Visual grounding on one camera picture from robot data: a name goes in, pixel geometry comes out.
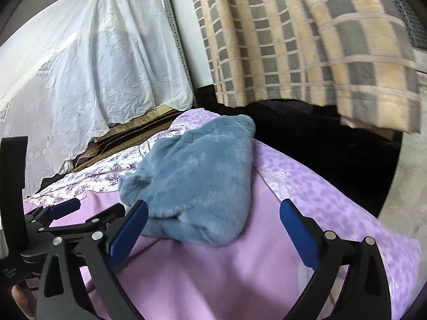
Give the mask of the person's left hand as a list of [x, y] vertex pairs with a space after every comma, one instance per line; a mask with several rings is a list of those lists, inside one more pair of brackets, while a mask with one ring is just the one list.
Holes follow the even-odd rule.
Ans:
[[14, 285], [11, 289], [11, 296], [18, 305], [19, 309], [28, 319], [37, 319], [37, 300], [29, 289], [19, 285]]

